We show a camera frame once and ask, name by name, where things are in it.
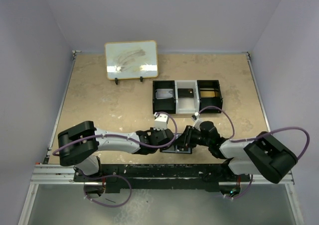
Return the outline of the black leather card holder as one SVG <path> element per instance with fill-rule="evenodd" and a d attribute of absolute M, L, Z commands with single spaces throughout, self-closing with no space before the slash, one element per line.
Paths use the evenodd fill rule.
<path fill-rule="evenodd" d="M 161 148 L 161 153 L 176 153 L 176 154 L 192 154 L 192 148 L 187 147 L 186 145 L 182 145 L 182 140 L 179 139 L 182 137 L 182 134 L 179 133 L 176 136 L 176 140 L 173 142 L 173 144 L 170 147 L 167 148 Z"/>

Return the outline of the black white card sorting tray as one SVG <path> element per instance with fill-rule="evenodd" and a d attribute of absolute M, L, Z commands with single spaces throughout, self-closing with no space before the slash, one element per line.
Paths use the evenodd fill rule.
<path fill-rule="evenodd" d="M 221 113 L 223 98 L 218 80 L 153 81 L 153 113 Z"/>

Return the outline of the white board with yellow rim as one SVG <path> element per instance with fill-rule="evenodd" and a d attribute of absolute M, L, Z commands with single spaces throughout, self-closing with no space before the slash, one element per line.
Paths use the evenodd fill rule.
<path fill-rule="evenodd" d="M 156 78 L 158 47 L 154 40 L 108 42 L 104 45 L 107 78 L 119 80 Z"/>

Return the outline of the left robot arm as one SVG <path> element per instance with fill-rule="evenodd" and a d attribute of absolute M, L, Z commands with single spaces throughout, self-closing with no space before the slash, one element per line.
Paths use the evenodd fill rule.
<path fill-rule="evenodd" d="M 169 148 L 177 133 L 165 123 L 159 129 L 139 130 L 132 133 L 115 133 L 98 129 L 92 121 L 85 121 L 58 134 L 58 156 L 61 166 L 75 166 L 91 181 L 101 179 L 103 170 L 97 151 L 119 151 L 129 154 L 148 155 Z"/>

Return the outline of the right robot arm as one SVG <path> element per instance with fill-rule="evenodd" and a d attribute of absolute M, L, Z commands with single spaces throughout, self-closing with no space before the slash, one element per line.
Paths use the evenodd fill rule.
<path fill-rule="evenodd" d="M 222 177 L 233 181 L 242 174 L 262 175 L 277 184 L 297 164 L 297 156 L 272 135 L 263 131 L 261 138 L 234 142 L 222 137 L 213 122 L 188 125 L 176 139 L 177 150 L 206 146 L 211 155 L 224 159 Z"/>

